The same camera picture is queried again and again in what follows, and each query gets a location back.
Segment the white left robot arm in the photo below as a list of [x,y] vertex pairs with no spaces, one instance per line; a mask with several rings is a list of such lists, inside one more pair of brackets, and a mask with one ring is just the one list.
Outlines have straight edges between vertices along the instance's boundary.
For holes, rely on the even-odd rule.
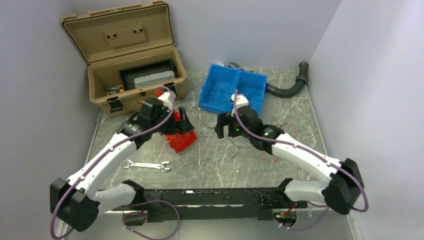
[[146,201],[144,188],[132,180],[100,190],[106,178],[135,153],[154,133],[185,134],[194,129],[184,107],[174,108],[165,98],[149,98],[116,130],[106,146],[82,169],[66,180],[55,179],[49,187],[52,219],[83,232],[96,218],[112,209],[139,209]]

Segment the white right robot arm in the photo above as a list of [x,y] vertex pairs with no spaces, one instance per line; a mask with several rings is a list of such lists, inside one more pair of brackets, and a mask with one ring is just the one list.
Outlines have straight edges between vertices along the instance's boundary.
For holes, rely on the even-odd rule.
[[257,150],[288,160],[316,177],[316,181],[286,180],[275,194],[276,203],[287,208],[293,202],[323,203],[333,211],[346,215],[350,211],[365,213],[369,200],[356,161],[340,160],[322,154],[297,141],[282,128],[264,124],[250,106],[235,112],[220,113],[214,131],[217,137],[244,137]]

